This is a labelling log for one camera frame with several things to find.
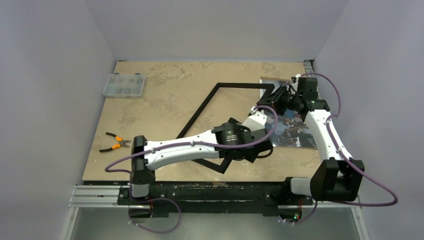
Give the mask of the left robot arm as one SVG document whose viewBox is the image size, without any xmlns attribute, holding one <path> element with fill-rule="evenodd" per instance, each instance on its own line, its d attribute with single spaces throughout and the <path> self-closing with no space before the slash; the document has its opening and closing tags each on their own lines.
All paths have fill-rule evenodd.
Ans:
<svg viewBox="0 0 424 240">
<path fill-rule="evenodd" d="M 253 111 L 244 122 L 231 118 L 212 130 L 197 135 L 166 141 L 147 141 L 132 151 L 129 197 L 138 205 L 149 199 L 149 189 L 156 181 L 155 170 L 185 161 L 206 166 L 207 159 L 223 159 L 219 172 L 225 172 L 231 161 L 254 162 L 260 153 L 273 149 L 266 130 L 268 117 Z"/>
</svg>

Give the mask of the black wooden picture frame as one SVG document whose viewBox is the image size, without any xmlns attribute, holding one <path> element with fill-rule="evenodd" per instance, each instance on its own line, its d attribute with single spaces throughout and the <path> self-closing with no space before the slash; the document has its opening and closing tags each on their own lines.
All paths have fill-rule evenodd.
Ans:
<svg viewBox="0 0 424 240">
<path fill-rule="evenodd" d="M 220 88 L 234 88 L 234 89 L 260 89 L 266 90 L 266 85 L 270 83 L 217 83 L 214 88 L 210 91 L 207 97 L 203 100 L 200 107 L 196 110 L 177 138 L 181 139 L 186 135 L 188 130 L 192 127 L 198 117 L 201 115 L 203 110 L 212 100 L 214 95 Z M 212 133 L 215 134 L 217 143 L 225 146 L 236 146 L 243 144 L 251 144 L 257 140 L 265 137 L 267 134 L 272 134 L 272 130 L 265 129 L 265 123 L 267 116 L 262 112 L 253 110 L 248 115 L 248 118 L 244 123 L 239 122 L 235 118 L 231 117 L 225 123 L 220 126 L 214 127 Z M 250 163 L 254 163 L 256 159 L 263 159 L 269 157 L 274 147 L 269 137 L 265 141 L 255 143 L 252 146 L 242 148 L 216 148 L 219 153 L 219 158 L 223 159 L 221 164 L 215 164 L 206 159 L 199 158 L 194 159 L 193 162 L 203 167 L 216 171 L 218 173 L 225 173 L 232 161 L 247 160 Z"/>
</svg>

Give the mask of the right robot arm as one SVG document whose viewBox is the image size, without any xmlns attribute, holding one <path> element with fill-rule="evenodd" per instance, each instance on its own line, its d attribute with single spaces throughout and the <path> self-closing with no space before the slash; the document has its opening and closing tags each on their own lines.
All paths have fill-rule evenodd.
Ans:
<svg viewBox="0 0 424 240">
<path fill-rule="evenodd" d="M 294 203 L 300 195 L 316 201 L 353 202 L 363 178 L 360 171 L 365 170 L 364 163 L 345 150 L 331 120 L 329 105 L 319 98 L 317 87 L 316 78 L 300 76 L 294 85 L 271 86 L 257 102 L 272 107 L 278 114 L 287 110 L 300 114 L 321 158 L 312 177 L 286 178 L 289 185 L 281 189 L 280 196 L 288 204 Z"/>
</svg>

